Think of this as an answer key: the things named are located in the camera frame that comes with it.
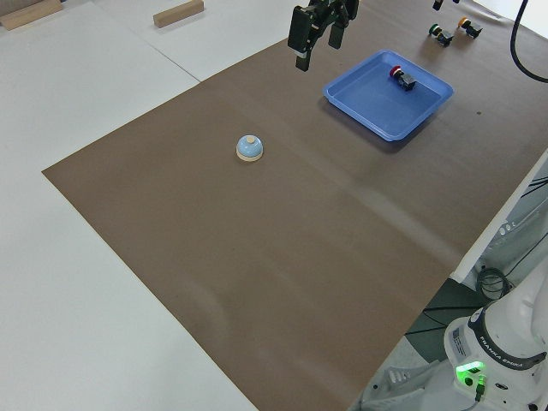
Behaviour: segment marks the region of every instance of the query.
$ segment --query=blue tray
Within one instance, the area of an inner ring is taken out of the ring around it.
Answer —
[[[390,77],[400,65],[417,83],[406,92]],[[453,87],[390,50],[373,54],[324,87],[336,107],[387,141],[404,139],[453,95]]]

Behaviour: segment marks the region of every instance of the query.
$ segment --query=brown table covering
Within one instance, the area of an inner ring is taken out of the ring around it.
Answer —
[[[348,407],[546,149],[548,87],[511,62],[511,22],[431,6],[362,2],[309,72],[282,42],[45,170],[261,411]],[[476,40],[427,35],[463,15]],[[322,97],[384,48],[456,90],[397,144]],[[548,67],[527,29],[518,51]]]

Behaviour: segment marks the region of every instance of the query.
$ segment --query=green light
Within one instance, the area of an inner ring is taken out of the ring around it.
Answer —
[[[485,364],[481,361],[469,362],[468,364],[463,364],[455,369],[456,377],[459,379],[459,381],[461,381],[461,383],[465,384],[465,378],[469,374],[475,374],[477,372],[480,372],[480,370],[483,370],[484,368]]]

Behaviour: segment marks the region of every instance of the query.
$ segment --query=black band on robot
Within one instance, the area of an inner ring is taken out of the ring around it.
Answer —
[[[491,337],[489,337],[489,333],[485,327],[485,310],[486,307],[481,310],[481,313],[474,322],[470,319],[468,321],[468,327],[474,331],[478,344],[493,360],[511,370],[523,371],[533,368],[546,358],[546,352],[530,358],[518,358],[505,353],[495,344]]]

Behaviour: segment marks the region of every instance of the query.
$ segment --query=small light blue dome object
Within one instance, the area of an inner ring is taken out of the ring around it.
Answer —
[[[257,161],[263,155],[263,143],[255,135],[244,135],[238,141],[236,155],[243,161]]]

